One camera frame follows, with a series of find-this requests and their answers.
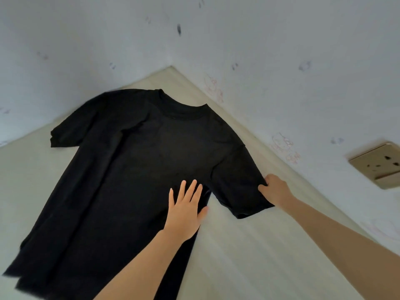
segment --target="bare arm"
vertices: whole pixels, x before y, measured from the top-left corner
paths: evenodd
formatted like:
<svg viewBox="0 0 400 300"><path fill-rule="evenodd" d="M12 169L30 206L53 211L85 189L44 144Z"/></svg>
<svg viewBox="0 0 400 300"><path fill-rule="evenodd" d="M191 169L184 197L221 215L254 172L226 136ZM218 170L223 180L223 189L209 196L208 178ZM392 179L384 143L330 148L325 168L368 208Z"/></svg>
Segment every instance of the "bare arm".
<svg viewBox="0 0 400 300"><path fill-rule="evenodd" d="M300 224L365 299L400 299L400 256L298 200L285 181L266 177L259 191Z"/></svg>
<svg viewBox="0 0 400 300"><path fill-rule="evenodd" d="M182 181L176 203L170 190L165 227L123 268L94 300L152 300L176 252L184 241L198 230L207 214L207 207L197 214L202 185L194 180L185 194Z"/></svg>

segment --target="wall socket plate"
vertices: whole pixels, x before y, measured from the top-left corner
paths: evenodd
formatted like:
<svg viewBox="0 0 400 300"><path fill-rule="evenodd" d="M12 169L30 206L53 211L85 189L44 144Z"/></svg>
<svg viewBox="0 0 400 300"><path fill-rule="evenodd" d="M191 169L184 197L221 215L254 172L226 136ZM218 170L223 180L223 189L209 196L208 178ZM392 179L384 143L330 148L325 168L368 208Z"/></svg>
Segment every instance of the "wall socket plate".
<svg viewBox="0 0 400 300"><path fill-rule="evenodd" d="M383 190L400 186L400 147L393 142L383 143L349 162Z"/></svg>

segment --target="short sleeve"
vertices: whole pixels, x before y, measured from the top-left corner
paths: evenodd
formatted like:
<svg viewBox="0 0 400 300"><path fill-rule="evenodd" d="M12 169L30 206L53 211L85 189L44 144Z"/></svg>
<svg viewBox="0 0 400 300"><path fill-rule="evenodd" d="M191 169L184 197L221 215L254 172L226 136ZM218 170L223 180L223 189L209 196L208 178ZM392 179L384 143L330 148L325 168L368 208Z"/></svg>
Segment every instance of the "short sleeve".
<svg viewBox="0 0 400 300"><path fill-rule="evenodd" d="M51 147L79 146L94 125L99 113L106 108L107 93L81 105L51 131Z"/></svg>
<svg viewBox="0 0 400 300"><path fill-rule="evenodd" d="M211 190L218 201L238 219L274 205L258 191L264 178L243 145L213 168Z"/></svg>

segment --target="forearm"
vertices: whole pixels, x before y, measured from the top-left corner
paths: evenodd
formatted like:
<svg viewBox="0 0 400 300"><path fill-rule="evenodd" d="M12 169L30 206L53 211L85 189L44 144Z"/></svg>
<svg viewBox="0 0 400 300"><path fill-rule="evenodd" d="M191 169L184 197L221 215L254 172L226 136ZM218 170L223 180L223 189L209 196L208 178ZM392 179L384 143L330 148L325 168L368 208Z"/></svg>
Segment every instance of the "forearm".
<svg viewBox="0 0 400 300"><path fill-rule="evenodd" d="M365 299L400 299L400 256L296 199L292 216Z"/></svg>
<svg viewBox="0 0 400 300"><path fill-rule="evenodd" d="M158 232L148 246L124 267L94 300L131 300L133 298L153 300L181 244L164 230Z"/></svg>

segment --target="black t-shirt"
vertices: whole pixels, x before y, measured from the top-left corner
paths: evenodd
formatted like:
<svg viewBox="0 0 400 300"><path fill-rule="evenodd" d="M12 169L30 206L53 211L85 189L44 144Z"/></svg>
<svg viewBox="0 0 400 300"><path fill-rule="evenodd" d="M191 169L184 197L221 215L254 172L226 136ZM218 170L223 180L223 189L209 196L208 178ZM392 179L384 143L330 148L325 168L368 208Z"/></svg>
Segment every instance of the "black t-shirt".
<svg viewBox="0 0 400 300"><path fill-rule="evenodd" d="M160 231L168 192L203 184L237 218L272 207L235 132L208 105L162 90L118 90L89 100L51 132L79 146L6 275L45 299L90 300ZM196 236L178 250L155 299L174 300Z"/></svg>

